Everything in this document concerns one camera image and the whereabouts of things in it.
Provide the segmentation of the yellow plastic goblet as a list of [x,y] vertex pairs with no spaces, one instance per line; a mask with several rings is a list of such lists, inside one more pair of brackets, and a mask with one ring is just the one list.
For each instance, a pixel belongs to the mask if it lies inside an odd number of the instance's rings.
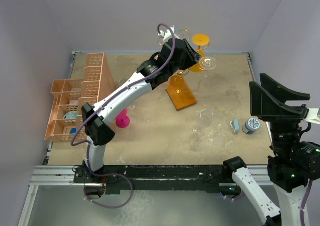
[[[204,50],[207,49],[210,46],[210,38],[205,34],[196,34],[192,37],[192,42],[197,46],[196,52],[201,55],[201,57],[205,56]],[[192,66],[189,69],[188,73],[195,72],[200,73],[203,72],[204,69],[200,66],[199,63]]]

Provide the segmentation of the clear wine glass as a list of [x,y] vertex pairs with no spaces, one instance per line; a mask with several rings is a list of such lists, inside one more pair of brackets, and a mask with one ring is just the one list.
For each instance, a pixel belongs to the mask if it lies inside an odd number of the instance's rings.
[[193,134],[197,136],[204,136],[206,134],[206,129],[212,124],[213,119],[214,113],[212,110],[202,110],[197,117],[197,123],[192,129]]
[[165,83],[162,83],[161,85],[159,85],[158,87],[157,87],[157,89],[158,90],[166,90],[167,89],[167,87],[168,87],[168,83],[167,82],[165,82]]

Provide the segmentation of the magenta plastic goblet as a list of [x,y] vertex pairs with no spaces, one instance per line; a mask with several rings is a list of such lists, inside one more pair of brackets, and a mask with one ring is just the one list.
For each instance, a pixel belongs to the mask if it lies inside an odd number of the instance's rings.
[[115,119],[115,123],[119,128],[126,128],[131,120],[129,116],[127,115],[127,109],[124,109],[121,113],[118,114],[118,116]]

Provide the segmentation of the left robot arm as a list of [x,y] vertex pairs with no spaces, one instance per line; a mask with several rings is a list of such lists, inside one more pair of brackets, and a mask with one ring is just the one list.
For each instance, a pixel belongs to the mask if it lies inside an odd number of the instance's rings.
[[144,61],[130,79],[105,99],[82,107],[85,133],[89,141],[85,176],[91,182],[103,177],[104,154],[107,143],[115,136],[110,124],[128,106],[143,95],[167,82],[179,70],[187,70],[201,58],[183,39],[170,39],[160,52]]

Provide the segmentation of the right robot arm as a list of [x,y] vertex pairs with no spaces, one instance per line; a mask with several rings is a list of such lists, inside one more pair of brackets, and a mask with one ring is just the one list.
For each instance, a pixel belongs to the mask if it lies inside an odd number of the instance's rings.
[[307,101],[311,96],[283,86],[266,73],[249,87],[251,115],[269,122],[273,156],[268,157],[267,173],[279,203],[267,196],[241,157],[225,160],[222,176],[241,188],[263,225],[308,226],[307,200],[313,182],[320,178],[320,146],[301,140],[305,129],[300,122],[318,124],[319,109],[287,105],[287,101]]

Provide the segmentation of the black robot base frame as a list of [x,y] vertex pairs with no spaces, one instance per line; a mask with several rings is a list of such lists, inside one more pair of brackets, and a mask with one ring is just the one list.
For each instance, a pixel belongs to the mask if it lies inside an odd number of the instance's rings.
[[242,193],[222,165],[105,165],[90,173],[86,165],[73,169],[74,181],[98,184],[106,194],[122,190],[205,191],[239,196]]

